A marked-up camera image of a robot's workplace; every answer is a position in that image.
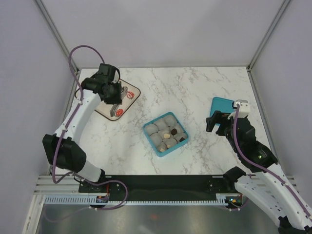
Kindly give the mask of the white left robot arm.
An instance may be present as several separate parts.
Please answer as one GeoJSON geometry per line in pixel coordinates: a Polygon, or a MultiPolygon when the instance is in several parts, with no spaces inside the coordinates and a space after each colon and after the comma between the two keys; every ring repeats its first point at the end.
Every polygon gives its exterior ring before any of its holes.
{"type": "Polygon", "coordinates": [[[122,103],[121,89],[120,70],[105,63],[100,64],[91,77],[78,82],[80,94],[68,116],[52,135],[46,134],[42,140],[55,184],[60,182],[56,179],[56,168],[60,168],[89,181],[95,192],[105,190],[104,171],[87,160],[79,142],[89,118],[100,103],[122,103]]]}

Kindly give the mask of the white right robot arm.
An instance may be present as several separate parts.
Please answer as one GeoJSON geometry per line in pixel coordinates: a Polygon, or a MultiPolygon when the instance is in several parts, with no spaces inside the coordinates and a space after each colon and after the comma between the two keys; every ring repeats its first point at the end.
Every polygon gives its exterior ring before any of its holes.
{"type": "Polygon", "coordinates": [[[280,234],[310,234],[312,232],[312,209],[285,176],[272,151],[259,142],[255,128],[247,117],[234,113],[215,111],[206,118],[206,131],[219,125],[216,134],[225,137],[238,159],[270,190],[266,193],[254,185],[251,176],[239,167],[233,167],[223,176],[227,192],[245,195],[264,211],[278,227],[280,234]]]}

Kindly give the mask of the metal tongs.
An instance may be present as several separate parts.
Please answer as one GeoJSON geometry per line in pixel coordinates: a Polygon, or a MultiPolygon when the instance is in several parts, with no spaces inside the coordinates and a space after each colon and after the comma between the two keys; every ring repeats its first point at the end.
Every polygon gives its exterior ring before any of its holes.
{"type": "MultiPolygon", "coordinates": [[[[126,96],[128,91],[128,88],[126,86],[123,86],[121,89],[121,99],[123,100],[124,97],[126,96]]],[[[124,110],[123,109],[119,109],[119,106],[121,104],[114,104],[110,110],[110,117],[121,117],[121,115],[123,114],[124,110]]]]}

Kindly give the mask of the teal box lid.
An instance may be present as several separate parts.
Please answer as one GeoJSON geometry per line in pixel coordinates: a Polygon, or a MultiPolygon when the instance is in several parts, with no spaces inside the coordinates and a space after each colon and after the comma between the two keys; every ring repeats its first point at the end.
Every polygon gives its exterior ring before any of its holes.
{"type": "Polygon", "coordinates": [[[214,97],[210,109],[210,117],[213,116],[215,111],[220,111],[223,113],[233,113],[236,111],[236,107],[233,108],[233,100],[214,97]]]}

